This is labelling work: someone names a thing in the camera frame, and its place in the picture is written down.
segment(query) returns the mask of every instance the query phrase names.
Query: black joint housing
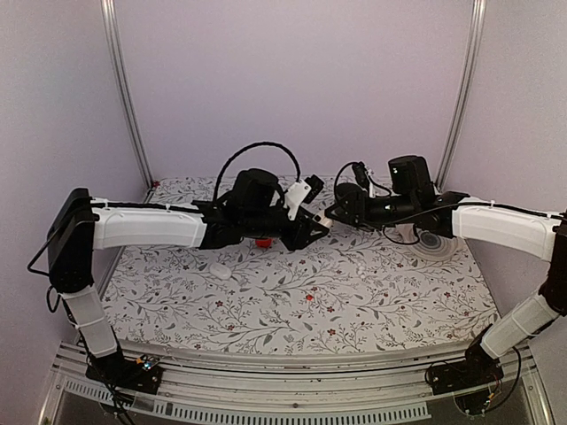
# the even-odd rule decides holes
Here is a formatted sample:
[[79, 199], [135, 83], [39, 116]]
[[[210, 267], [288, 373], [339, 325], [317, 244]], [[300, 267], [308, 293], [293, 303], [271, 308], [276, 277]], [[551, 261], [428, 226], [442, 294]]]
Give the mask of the black joint housing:
[[307, 183], [311, 187], [311, 190], [309, 190], [309, 193], [307, 194], [303, 202], [306, 204], [311, 204], [315, 197], [321, 192], [324, 183], [315, 174], [313, 174], [311, 177], [307, 177], [305, 179], [305, 183]]
[[555, 244], [549, 265], [548, 278], [540, 287], [548, 305], [562, 316], [567, 316], [567, 223], [555, 230]]
[[93, 283], [92, 245], [96, 217], [87, 189], [74, 189], [47, 235], [50, 283], [57, 292], [78, 292]]

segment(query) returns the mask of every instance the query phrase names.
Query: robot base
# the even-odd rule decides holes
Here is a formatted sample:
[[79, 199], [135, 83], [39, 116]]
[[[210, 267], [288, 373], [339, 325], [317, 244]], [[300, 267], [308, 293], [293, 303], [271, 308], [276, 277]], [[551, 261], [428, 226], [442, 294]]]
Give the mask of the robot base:
[[467, 360], [433, 366], [425, 373], [425, 380], [436, 396], [477, 387], [498, 381], [503, 377], [504, 372], [497, 363], [489, 365], [481, 372], [477, 364]]
[[163, 369], [155, 364], [124, 359], [116, 352], [102, 359], [91, 360], [86, 376], [93, 381], [127, 390], [157, 394]]

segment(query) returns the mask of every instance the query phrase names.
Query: white robot arm segment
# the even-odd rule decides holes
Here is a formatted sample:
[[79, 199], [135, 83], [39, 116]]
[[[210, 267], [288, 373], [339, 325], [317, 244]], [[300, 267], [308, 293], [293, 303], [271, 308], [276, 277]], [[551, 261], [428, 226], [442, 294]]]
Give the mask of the white robot arm segment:
[[[545, 261], [551, 260], [555, 242], [553, 229], [561, 221], [498, 207], [466, 205], [470, 203], [491, 204], [477, 197], [464, 198], [461, 201], [463, 206], [453, 211], [454, 236], [496, 243]], [[552, 212], [549, 217], [557, 215], [557, 212]]]
[[[108, 204], [94, 199], [92, 204]], [[93, 249], [125, 245], [181, 245], [199, 247], [205, 237], [203, 215], [141, 208], [93, 208], [95, 223]]]

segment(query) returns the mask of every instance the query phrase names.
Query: black cable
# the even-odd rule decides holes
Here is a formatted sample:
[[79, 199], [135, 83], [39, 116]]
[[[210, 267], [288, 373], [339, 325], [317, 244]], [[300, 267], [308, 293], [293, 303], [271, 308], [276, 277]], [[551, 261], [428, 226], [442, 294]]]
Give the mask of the black cable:
[[395, 243], [395, 244], [397, 244], [397, 245], [406, 245], [406, 246], [409, 246], [409, 245], [417, 245], [418, 243], [422, 242], [422, 239], [421, 239], [421, 237], [419, 237], [419, 234], [417, 233], [417, 227], [416, 227], [415, 224], [414, 224], [414, 226], [413, 226], [413, 230], [414, 230], [414, 235], [416, 236], [416, 239], [415, 239], [415, 241], [412, 241], [412, 242], [400, 242], [400, 241], [396, 241], [396, 240], [394, 240], [394, 239], [391, 239], [391, 238], [386, 234], [386, 227], [382, 227], [382, 235], [384, 235], [384, 237], [385, 237], [386, 239], [388, 239], [390, 242]]
[[338, 179], [340, 179], [340, 176], [342, 175], [342, 173], [349, 166], [355, 166], [356, 164], [358, 164], [358, 162], [356, 162], [356, 161], [351, 161], [351, 162], [344, 164], [342, 166], [342, 168], [340, 170], [338, 170], [337, 177], [335, 177], [335, 183], [333, 184], [333, 195], [335, 196], [335, 201], [337, 202], [338, 206], [340, 206], [343, 210], [345, 210], [345, 214], [348, 214], [348, 211], [346, 210], [345, 204], [343, 204], [343, 200], [341, 198], [339, 198], [338, 194], [337, 194]]
[[391, 196], [392, 196], [392, 190], [391, 190], [391, 189], [386, 188], [385, 186], [374, 182], [374, 180], [372, 179], [372, 177], [370, 176], [370, 174], [367, 174], [367, 177], [369, 178], [370, 183], [372, 183], [375, 187], [377, 187], [377, 188], [379, 188], [379, 189], [381, 189], [381, 190], [384, 190], [384, 191], [386, 191], [386, 192], [388, 193], [387, 195], [381, 195], [381, 196], [377, 196], [377, 197], [391, 197]]
[[137, 204], [134, 202], [108, 202], [108, 203], [96, 203], [91, 204], [91, 208], [135, 208], [140, 210], [169, 210], [178, 213], [199, 213], [197, 208], [185, 208], [184, 206], [165, 204]]
[[45, 243], [42, 245], [42, 247], [39, 249], [39, 251], [34, 255], [34, 257], [31, 259], [31, 261], [29, 263], [27, 263], [27, 271], [29, 273], [33, 273], [33, 274], [39, 274], [40, 276], [46, 276], [46, 277], [50, 277], [50, 274], [47, 272], [44, 272], [43, 270], [36, 270], [34, 269], [34, 264], [35, 262], [42, 256], [42, 254], [45, 252], [45, 250], [47, 249], [47, 247], [50, 245], [51, 241], [53, 240], [53, 238], [56, 236], [56, 234], [59, 232], [59, 230], [61, 230], [63, 228], [63, 224], [61, 226], [59, 226], [55, 231], [53, 231], [53, 233], [51, 234], [50, 237], [47, 238], [47, 241], [45, 241]]
[[227, 168], [229, 168], [229, 165], [232, 163], [232, 161], [234, 161], [236, 158], [238, 158], [240, 155], [242, 155], [243, 153], [245, 153], [246, 151], [249, 151], [250, 149], [253, 148], [258, 148], [260, 146], [272, 146], [274, 148], [278, 148], [281, 149], [282, 151], [284, 151], [285, 153], [287, 153], [288, 157], [290, 157], [291, 161], [293, 162], [293, 165], [295, 165], [295, 172], [296, 172], [296, 180], [299, 181], [301, 178], [301, 169], [299, 168], [299, 162], [297, 161], [297, 159], [295, 158], [295, 156], [293, 155], [293, 153], [286, 148], [285, 146], [283, 146], [280, 143], [276, 143], [276, 142], [256, 142], [256, 143], [251, 143], [247, 146], [245, 146], [244, 148], [242, 148], [241, 150], [239, 150], [238, 152], [236, 152], [234, 155], [232, 155], [227, 162], [224, 163], [224, 165], [221, 168], [221, 171], [219, 172], [219, 175], [216, 178], [216, 183], [214, 184], [214, 192], [213, 192], [213, 204], [217, 203], [217, 198], [219, 196], [219, 188], [221, 186], [221, 181], [222, 181], [222, 176], [224, 175], [224, 173], [227, 171]]
[[506, 394], [506, 397], [496, 406], [493, 407], [488, 407], [488, 409], [486, 409], [486, 413], [491, 412], [493, 410], [498, 409], [499, 407], [501, 407], [504, 403], [506, 403], [508, 401], [508, 399], [512, 396], [512, 393], [514, 392], [514, 390], [516, 389], [517, 384], [520, 381], [520, 375], [522, 374], [522, 356], [520, 354], [520, 352], [518, 351], [518, 349], [516, 347], [512, 347], [514, 349], [514, 351], [516, 352], [517, 355], [517, 373], [516, 373], [516, 379], [514, 380], [514, 383], [512, 384], [512, 388], [510, 388], [510, 391], [508, 394]]
[[[110, 392], [110, 394], [111, 394], [111, 397], [112, 397], [112, 400], [113, 400], [113, 406], [114, 406], [115, 413], [116, 413], [116, 417], [118, 418], [118, 420], [120, 421], [120, 423], [122, 425], [136, 425], [134, 423], [134, 421], [132, 420], [132, 418], [130, 417], [130, 415], [128, 414], [128, 411], [124, 407], [124, 403], [132, 403], [133, 399], [130, 396], [127, 396], [127, 395], [121, 393], [120, 391], [116, 390], [116, 385], [108, 382], [105, 379], [104, 374], [100, 370], [98, 370], [98, 367], [92, 362], [92, 358], [94, 356], [90, 352], [89, 347], [87, 346], [87, 342], [85, 341], [83, 334], [81, 332], [79, 332], [79, 334], [81, 336], [81, 339], [79, 340], [79, 342], [82, 343], [82, 345], [85, 349], [85, 352], [87, 353], [87, 361], [89, 362], [89, 365], [93, 368], [95, 373], [98, 375], [100, 382], [106, 387], [108, 392]], [[126, 423], [121, 418], [122, 415], [126, 419], [128, 419], [129, 423]]]
[[377, 222], [377, 221], [367, 221], [367, 224], [374, 224], [374, 225], [380, 225], [380, 226], [393, 226], [393, 225], [396, 225], [396, 224], [401, 224], [401, 223], [406, 222], [408, 220], [412, 220], [416, 217], [421, 217], [422, 215], [425, 215], [425, 214], [434, 213], [436, 211], [445, 210], [447, 208], [455, 208], [456, 206], [457, 207], [458, 206], [491, 206], [493, 208], [501, 208], [501, 209], [504, 209], [504, 210], [511, 210], [511, 211], [515, 211], [517, 213], [524, 213], [524, 214], [534, 215], [536, 217], [542, 217], [542, 218], [549, 217], [550, 219], [560, 220], [562, 222], [567, 222], [567, 219], [565, 219], [565, 217], [563, 217], [562, 215], [554, 215], [554, 214], [547, 215], [544, 212], [526, 210], [524, 208], [519, 208], [519, 207], [513, 206], [513, 205], [492, 204], [490, 202], [461, 202], [461, 203], [457, 203], [457, 204], [447, 204], [447, 205], [436, 206], [436, 207], [431, 208], [427, 211], [417, 212], [415, 214], [409, 215], [409, 216], [404, 217], [402, 219], [388, 221], [386, 223]]
[[61, 301], [61, 296], [57, 294], [57, 300], [55, 301], [55, 305], [51, 305], [51, 292], [54, 290], [52, 286], [47, 289], [47, 294], [45, 295], [45, 301], [47, 302], [47, 309], [50, 313], [55, 313], [59, 308], [59, 301]]

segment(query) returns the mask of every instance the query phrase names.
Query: white object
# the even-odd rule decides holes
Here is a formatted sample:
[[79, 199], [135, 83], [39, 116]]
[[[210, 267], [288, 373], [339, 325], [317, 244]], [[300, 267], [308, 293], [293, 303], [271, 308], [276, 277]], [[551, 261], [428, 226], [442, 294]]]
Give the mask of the white object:
[[73, 315], [74, 327], [82, 333], [93, 356], [103, 357], [116, 352], [116, 338], [94, 286], [74, 294], [61, 293], [61, 297]]
[[315, 215], [314, 220], [317, 221], [319, 224], [325, 226], [326, 228], [331, 228], [333, 225], [333, 220], [331, 220], [329, 217], [325, 215], [325, 210], [321, 210], [320, 212], [318, 212]]
[[[461, 201], [467, 202], [486, 201], [477, 197], [466, 197]], [[463, 205], [453, 211], [455, 236], [508, 246], [546, 261], [551, 260], [555, 243], [553, 227], [559, 224], [559, 220], [492, 206]]]
[[[108, 201], [94, 199], [93, 204]], [[93, 208], [95, 223], [93, 249], [124, 245], [181, 245], [198, 247], [206, 224], [201, 214], [145, 208]]]
[[211, 266], [209, 267], [209, 272], [211, 272], [213, 276], [216, 276], [223, 281], [230, 279], [230, 277], [232, 276], [232, 271], [221, 263], [211, 264]]
[[293, 183], [285, 191], [284, 205], [290, 210], [287, 214], [290, 220], [295, 220], [295, 217], [298, 215], [299, 206], [305, 200], [310, 191], [311, 186], [303, 180]]
[[535, 292], [492, 325], [484, 334], [480, 346], [490, 357], [498, 359], [511, 347], [528, 336], [535, 336], [541, 327], [558, 317], [559, 313]]
[[[396, 226], [396, 230], [400, 233], [404, 243], [415, 241], [416, 235], [414, 234], [413, 224], [399, 224]], [[421, 259], [429, 261], [451, 259], [457, 250], [462, 247], [462, 239], [458, 237], [449, 239], [419, 229], [417, 232], [421, 242], [415, 245], [408, 245], [408, 250]]]

